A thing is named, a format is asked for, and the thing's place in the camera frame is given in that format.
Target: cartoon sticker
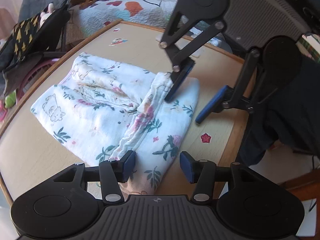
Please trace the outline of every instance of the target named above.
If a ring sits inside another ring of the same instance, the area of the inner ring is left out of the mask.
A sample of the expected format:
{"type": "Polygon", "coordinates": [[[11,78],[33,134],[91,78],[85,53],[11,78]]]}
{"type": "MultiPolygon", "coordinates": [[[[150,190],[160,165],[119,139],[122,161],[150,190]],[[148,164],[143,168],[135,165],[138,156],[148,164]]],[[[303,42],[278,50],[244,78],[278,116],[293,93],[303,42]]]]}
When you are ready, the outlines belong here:
{"type": "Polygon", "coordinates": [[[117,39],[114,39],[109,46],[115,46],[117,44],[124,43],[126,41],[128,41],[128,40],[117,38],[117,39]]]}

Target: pink basket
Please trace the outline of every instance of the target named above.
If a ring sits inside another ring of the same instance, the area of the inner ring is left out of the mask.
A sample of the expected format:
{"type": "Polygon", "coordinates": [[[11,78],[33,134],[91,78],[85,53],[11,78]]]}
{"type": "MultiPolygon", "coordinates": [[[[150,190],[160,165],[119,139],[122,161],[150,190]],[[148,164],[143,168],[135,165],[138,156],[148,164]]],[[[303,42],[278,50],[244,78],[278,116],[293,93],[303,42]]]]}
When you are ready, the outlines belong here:
{"type": "Polygon", "coordinates": [[[17,103],[28,91],[28,89],[58,60],[59,58],[46,60],[30,70],[30,72],[25,76],[25,78],[21,82],[20,87],[18,88],[17,103]]]}

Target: yellow patterned cloth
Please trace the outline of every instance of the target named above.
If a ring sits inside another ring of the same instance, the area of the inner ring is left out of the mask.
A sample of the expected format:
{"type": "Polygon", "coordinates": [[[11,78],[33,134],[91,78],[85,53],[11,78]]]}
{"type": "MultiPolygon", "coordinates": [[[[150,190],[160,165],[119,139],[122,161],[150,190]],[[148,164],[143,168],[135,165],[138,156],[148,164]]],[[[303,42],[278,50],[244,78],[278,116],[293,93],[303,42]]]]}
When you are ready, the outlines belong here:
{"type": "Polygon", "coordinates": [[[14,40],[14,61],[17,62],[23,56],[28,45],[33,40],[39,29],[40,13],[23,22],[17,23],[12,30],[14,40]]]}

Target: floral print fabric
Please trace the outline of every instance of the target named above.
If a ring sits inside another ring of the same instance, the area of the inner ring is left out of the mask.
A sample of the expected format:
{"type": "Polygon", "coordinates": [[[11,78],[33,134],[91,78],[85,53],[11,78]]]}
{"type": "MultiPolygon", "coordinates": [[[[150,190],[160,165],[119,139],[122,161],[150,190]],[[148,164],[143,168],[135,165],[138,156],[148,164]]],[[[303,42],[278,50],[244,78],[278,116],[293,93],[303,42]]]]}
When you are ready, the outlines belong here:
{"type": "MultiPolygon", "coordinates": [[[[164,102],[169,73],[154,73],[82,53],[68,76],[50,87],[31,112],[63,146],[90,166],[136,152],[126,194],[153,194],[179,151],[196,107],[199,84],[187,78],[164,102]]],[[[89,188],[99,189],[99,184],[89,188]]]]}

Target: metal bolt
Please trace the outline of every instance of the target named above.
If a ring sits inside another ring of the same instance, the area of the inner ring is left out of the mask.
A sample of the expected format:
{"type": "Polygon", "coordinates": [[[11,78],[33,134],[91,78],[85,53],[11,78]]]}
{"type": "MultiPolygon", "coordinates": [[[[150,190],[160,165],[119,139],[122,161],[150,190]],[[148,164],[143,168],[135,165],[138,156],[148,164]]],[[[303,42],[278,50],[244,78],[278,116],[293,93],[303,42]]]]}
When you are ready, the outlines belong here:
{"type": "Polygon", "coordinates": [[[199,202],[207,201],[210,197],[207,194],[199,193],[193,196],[193,199],[199,202]]]}
{"type": "Polygon", "coordinates": [[[224,109],[229,109],[230,108],[229,103],[227,103],[227,102],[223,103],[222,106],[223,106],[224,109]]]}
{"type": "Polygon", "coordinates": [[[154,202],[160,202],[160,201],[162,201],[162,199],[159,198],[159,197],[156,197],[156,198],[153,199],[153,201],[154,201],[154,202]]]}
{"type": "Polygon", "coordinates": [[[216,27],[217,30],[222,30],[224,28],[223,22],[216,22],[214,26],[216,27]]]}
{"type": "Polygon", "coordinates": [[[179,72],[180,71],[180,67],[177,66],[177,65],[173,66],[172,69],[173,69],[173,72],[179,72]]]}
{"type": "Polygon", "coordinates": [[[257,49],[254,49],[253,51],[251,51],[251,54],[255,58],[260,57],[260,51],[258,51],[257,49]]]}
{"type": "Polygon", "coordinates": [[[251,114],[253,113],[253,107],[248,107],[248,112],[251,114]]]}
{"type": "Polygon", "coordinates": [[[118,194],[106,195],[106,201],[109,201],[109,202],[116,202],[120,199],[121,199],[121,197],[118,194]]]}
{"type": "Polygon", "coordinates": [[[168,44],[165,41],[161,41],[159,43],[159,46],[160,46],[161,49],[165,49],[166,47],[168,47],[168,44]]]}

